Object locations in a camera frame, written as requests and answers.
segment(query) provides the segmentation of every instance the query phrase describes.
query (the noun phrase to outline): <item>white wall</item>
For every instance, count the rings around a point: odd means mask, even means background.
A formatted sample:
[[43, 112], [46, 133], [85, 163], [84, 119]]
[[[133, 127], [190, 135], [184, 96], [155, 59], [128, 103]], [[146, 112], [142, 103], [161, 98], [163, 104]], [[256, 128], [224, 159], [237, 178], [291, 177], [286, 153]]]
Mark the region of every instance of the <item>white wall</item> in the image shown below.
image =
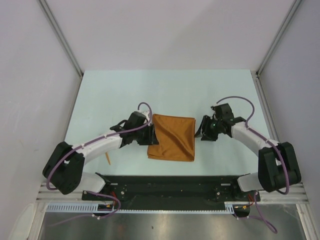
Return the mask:
[[47, 0], [82, 70], [256, 70], [294, 0]]
[[36, 0], [0, 10], [0, 235], [34, 202], [80, 83]]
[[320, 1], [305, 0], [261, 75], [276, 129], [293, 143], [320, 223]]

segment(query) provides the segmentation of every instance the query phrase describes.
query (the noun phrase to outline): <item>metal floor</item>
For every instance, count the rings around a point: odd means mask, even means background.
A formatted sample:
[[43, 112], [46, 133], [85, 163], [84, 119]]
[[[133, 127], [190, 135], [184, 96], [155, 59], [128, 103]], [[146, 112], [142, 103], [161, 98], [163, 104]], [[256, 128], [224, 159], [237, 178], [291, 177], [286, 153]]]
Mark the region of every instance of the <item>metal floor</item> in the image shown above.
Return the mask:
[[[82, 217], [48, 226], [75, 213], [45, 214], [39, 240], [305, 240], [295, 205], [260, 206], [278, 229], [273, 234], [263, 222], [236, 220], [232, 215], [119, 213], [96, 220]], [[258, 215], [252, 207], [250, 215]]]

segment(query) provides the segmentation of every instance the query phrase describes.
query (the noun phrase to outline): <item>light blue table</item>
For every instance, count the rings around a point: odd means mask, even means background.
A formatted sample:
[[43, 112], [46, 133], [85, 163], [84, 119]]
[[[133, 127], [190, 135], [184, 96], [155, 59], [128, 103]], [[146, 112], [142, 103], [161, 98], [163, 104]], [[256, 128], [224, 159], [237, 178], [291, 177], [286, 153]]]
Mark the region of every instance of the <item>light blue table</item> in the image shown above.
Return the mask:
[[[134, 70], [86, 71], [72, 113], [66, 142], [86, 142], [137, 109], [140, 102], [157, 114], [193, 117], [198, 129], [203, 115], [219, 99], [238, 95], [256, 107], [250, 125], [269, 136], [249, 70]], [[251, 106], [230, 99], [235, 117], [246, 118]], [[258, 170], [258, 158], [240, 142], [220, 135], [218, 141], [195, 141], [194, 162], [148, 159], [147, 146], [136, 142], [109, 152], [111, 165], [101, 155], [85, 166], [86, 172], [109, 175], [241, 175]]]

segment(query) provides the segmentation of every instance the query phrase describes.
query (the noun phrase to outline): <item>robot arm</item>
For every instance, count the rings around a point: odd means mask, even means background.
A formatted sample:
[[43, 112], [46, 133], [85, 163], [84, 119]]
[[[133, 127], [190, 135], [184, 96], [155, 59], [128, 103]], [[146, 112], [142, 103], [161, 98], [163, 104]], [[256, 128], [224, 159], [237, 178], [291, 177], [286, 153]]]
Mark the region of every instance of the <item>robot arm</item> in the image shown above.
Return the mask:
[[154, 125], [150, 123], [149, 111], [133, 112], [128, 120], [119, 122], [106, 134], [86, 143], [73, 146], [64, 141], [59, 143], [42, 174], [64, 195], [73, 191], [98, 193], [106, 184], [106, 180], [98, 173], [83, 172], [84, 165], [133, 141], [137, 141], [139, 145], [159, 144]]
[[288, 143], [268, 139], [246, 124], [242, 117], [234, 117], [229, 104], [212, 106], [212, 117], [203, 116], [201, 125], [195, 137], [202, 135], [202, 141], [216, 141], [219, 134], [227, 134], [234, 138], [258, 157], [258, 172], [238, 178], [238, 185], [243, 192], [266, 190], [273, 192], [286, 186], [283, 166], [278, 165], [279, 156], [273, 147], [280, 152], [288, 175], [290, 185], [301, 181], [301, 174], [294, 147]]

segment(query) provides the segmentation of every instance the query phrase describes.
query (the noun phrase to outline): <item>orange fabric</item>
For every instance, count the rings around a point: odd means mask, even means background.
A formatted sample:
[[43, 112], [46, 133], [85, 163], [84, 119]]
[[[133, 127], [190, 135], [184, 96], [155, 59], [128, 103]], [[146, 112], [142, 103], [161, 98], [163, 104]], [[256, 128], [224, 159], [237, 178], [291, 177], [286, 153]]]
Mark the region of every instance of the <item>orange fabric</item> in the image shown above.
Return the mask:
[[148, 158], [193, 162], [195, 160], [195, 125], [192, 117], [152, 116], [159, 145], [148, 147]]

